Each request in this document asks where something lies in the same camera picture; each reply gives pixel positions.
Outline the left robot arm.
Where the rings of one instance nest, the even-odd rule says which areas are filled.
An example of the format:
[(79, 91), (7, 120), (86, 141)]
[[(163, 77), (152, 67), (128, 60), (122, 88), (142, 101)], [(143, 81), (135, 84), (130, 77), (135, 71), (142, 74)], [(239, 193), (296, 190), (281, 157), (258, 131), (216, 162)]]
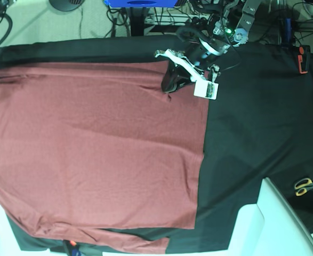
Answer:
[(173, 93), (194, 84), (194, 96), (214, 100), (218, 93), (216, 78), (224, 71), (215, 62), (230, 49), (248, 41), (260, 1), (191, 1), (193, 8), (209, 14), (209, 18), (181, 26), (176, 31), (178, 39), (188, 43), (184, 51), (157, 50), (155, 57), (169, 59), (162, 80), (164, 93)]

